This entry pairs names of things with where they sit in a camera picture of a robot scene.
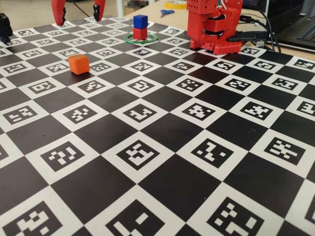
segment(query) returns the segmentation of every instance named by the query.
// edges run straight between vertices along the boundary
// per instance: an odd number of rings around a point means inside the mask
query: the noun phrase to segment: orange cube
[[[87,56],[78,54],[68,57],[70,70],[76,74],[81,75],[90,71],[89,59]]]

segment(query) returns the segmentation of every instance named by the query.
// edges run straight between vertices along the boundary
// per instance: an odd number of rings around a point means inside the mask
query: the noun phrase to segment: cube
[[[144,40],[148,37],[148,29],[133,28],[133,39]]]
[[[68,57],[68,62],[70,70],[76,75],[81,75],[90,71],[89,59],[85,55],[77,54],[70,56]]]
[[[144,29],[148,27],[148,16],[137,15],[133,17],[133,27],[137,29]]]

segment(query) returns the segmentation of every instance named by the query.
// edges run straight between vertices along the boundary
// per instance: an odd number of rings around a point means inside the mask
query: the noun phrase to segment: stacked cubes
[[[137,15],[133,17],[133,38],[144,40],[148,37],[148,16]]]

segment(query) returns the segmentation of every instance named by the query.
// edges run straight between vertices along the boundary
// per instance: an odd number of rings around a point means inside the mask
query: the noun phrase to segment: blue cube
[[[148,27],[148,16],[137,15],[133,17],[133,27],[137,29],[144,29]]]

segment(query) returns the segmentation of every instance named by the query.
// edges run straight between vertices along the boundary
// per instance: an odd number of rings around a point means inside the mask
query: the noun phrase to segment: red robot arm
[[[103,17],[106,0],[95,0],[93,9],[96,21],[100,21]],[[65,0],[51,0],[51,7],[53,10],[54,18],[58,26],[62,26],[65,21]]]
[[[236,53],[241,50],[242,42],[227,42],[235,35],[240,20],[242,0],[187,0],[188,30],[190,47],[204,48],[214,54]]]

